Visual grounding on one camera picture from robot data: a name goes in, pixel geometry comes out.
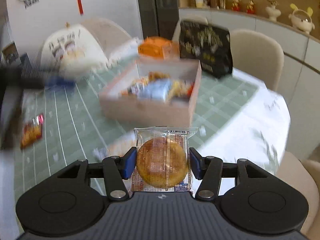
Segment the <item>beige chair behind cover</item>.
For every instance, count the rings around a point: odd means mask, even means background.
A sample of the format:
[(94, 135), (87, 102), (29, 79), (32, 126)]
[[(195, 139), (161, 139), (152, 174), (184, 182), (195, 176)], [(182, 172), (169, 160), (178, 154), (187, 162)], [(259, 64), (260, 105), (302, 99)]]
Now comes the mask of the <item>beige chair behind cover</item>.
[(97, 40), (106, 57), (132, 37), (119, 25), (106, 18), (90, 18), (81, 22)]

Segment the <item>orange cardboard box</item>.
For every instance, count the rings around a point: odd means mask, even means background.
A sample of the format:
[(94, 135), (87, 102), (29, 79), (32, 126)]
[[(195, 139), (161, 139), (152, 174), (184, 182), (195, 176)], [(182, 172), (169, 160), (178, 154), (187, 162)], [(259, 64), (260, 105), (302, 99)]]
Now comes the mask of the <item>orange cardboard box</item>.
[(138, 54), (154, 59), (179, 59), (180, 49), (177, 42), (166, 38), (153, 36), (147, 37), (139, 46)]

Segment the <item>beige chair right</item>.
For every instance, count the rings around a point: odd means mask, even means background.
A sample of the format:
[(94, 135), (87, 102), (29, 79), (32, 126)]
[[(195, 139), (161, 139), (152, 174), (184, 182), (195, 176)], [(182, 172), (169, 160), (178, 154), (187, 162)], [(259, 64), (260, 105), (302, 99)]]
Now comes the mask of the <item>beige chair right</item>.
[(262, 33), (236, 29), (230, 32), (233, 67), (264, 82), (277, 91), (284, 66), (281, 45)]

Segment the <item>green grid tablecloth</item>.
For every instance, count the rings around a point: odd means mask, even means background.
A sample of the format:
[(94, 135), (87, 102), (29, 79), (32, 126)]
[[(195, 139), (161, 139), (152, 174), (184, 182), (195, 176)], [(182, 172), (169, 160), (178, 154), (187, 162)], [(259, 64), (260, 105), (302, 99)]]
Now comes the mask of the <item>green grid tablecloth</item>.
[[(123, 64), (92, 73), (71, 89), (25, 94), (24, 120), (43, 114), (44, 127), (39, 141), (15, 151), (15, 197), (76, 160), (95, 162), (97, 150), (111, 148), (134, 128), (151, 126), (144, 118), (112, 120), (101, 110), (99, 92), (126, 68)], [(284, 98), (256, 78), (238, 70), (223, 79), (203, 73), (192, 122), (198, 132), (189, 145), (205, 156), (229, 163), (246, 158), (275, 173), (290, 122)]]

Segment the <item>red gold figurine right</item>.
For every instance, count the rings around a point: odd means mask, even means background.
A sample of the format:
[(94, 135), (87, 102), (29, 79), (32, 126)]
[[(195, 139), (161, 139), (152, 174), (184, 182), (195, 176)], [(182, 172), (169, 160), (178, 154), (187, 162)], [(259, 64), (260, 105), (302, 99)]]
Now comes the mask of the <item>red gold figurine right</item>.
[(246, 9), (246, 13), (247, 14), (251, 14), (251, 15), (255, 15), (255, 3), (253, 0), (249, 0), (249, 3), (247, 5), (247, 9)]

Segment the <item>cream cartoon food cover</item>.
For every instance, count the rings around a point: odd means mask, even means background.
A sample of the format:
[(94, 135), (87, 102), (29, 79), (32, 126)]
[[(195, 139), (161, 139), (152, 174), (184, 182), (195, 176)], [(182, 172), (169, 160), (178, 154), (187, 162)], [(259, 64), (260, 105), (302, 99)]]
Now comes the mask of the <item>cream cartoon food cover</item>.
[(77, 79), (106, 70), (108, 59), (94, 36), (81, 24), (60, 29), (44, 42), (40, 66), (62, 77)]

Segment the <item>white yellow bunny figurine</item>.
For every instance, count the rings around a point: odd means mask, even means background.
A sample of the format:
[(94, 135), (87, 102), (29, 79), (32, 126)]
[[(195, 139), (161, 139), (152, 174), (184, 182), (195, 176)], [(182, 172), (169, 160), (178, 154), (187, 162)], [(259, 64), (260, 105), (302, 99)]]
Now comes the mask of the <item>white yellow bunny figurine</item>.
[(293, 12), (289, 14), (292, 26), (299, 29), (307, 34), (310, 34), (315, 29), (315, 25), (312, 21), (311, 16), (313, 15), (313, 9), (308, 7), (306, 11), (299, 9), (295, 4), (290, 4)]

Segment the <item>red gold figurine left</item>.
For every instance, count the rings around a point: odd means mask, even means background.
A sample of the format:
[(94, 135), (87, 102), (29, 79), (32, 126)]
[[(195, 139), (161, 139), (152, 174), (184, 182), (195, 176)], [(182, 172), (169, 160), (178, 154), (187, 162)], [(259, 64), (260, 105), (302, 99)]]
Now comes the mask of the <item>red gold figurine left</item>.
[(233, 0), (232, 1), (232, 10), (233, 11), (241, 11), (240, 0)]

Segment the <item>red foil meat snack pouch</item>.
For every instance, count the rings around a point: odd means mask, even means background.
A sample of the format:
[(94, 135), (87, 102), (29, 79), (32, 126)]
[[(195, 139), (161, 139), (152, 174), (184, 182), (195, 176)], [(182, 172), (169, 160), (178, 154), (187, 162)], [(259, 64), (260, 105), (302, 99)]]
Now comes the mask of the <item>red foil meat snack pouch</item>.
[(23, 126), (20, 149), (23, 150), (42, 138), (44, 115), (41, 113)]

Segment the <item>pink open gift box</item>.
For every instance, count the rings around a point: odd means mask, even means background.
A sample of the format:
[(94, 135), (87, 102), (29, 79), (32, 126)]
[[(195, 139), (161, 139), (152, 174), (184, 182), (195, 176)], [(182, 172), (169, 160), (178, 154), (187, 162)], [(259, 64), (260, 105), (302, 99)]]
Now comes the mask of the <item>pink open gift box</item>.
[(99, 92), (101, 109), (118, 121), (189, 127), (201, 75), (199, 60), (133, 61)]

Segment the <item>round pastry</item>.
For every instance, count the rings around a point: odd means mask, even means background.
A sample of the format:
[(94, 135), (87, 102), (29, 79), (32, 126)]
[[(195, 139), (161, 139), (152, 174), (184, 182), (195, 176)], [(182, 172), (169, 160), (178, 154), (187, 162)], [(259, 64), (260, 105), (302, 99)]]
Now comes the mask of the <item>round pastry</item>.
[(189, 142), (196, 127), (146, 127), (134, 129), (136, 168), (132, 192), (190, 191), (192, 175)]

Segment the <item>red gold figurine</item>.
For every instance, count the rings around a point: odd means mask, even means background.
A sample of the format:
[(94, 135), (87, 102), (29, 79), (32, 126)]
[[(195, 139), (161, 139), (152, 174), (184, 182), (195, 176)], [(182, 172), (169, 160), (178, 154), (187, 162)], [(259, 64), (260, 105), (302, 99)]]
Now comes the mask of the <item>red gold figurine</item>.
[(233, 0), (232, 1), (232, 10), (233, 11), (241, 11), (240, 0)]
[(251, 14), (251, 15), (255, 15), (255, 3), (253, 0), (249, 0), (249, 3), (247, 5), (247, 9), (246, 9), (246, 13), (247, 14)]

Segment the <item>black plum snack bag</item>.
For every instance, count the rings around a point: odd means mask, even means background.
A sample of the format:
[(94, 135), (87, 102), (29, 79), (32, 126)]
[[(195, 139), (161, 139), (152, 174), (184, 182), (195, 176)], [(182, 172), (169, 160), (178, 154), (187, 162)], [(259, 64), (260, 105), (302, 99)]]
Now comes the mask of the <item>black plum snack bag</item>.
[(196, 59), (203, 71), (219, 79), (233, 72), (230, 32), (217, 25), (180, 22), (180, 57)]

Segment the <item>white vase figurine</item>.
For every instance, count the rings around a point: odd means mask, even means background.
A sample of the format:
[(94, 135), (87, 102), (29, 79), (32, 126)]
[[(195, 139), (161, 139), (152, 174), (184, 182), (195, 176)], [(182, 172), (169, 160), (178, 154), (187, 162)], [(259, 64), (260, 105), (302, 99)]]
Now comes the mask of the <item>white vase figurine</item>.
[(277, 18), (281, 15), (281, 11), (279, 9), (277, 9), (277, 6), (279, 5), (279, 3), (275, 0), (267, 0), (270, 5), (267, 6), (265, 8), (268, 16), (269, 16), (269, 20), (271, 20), (272, 22), (277, 22)]

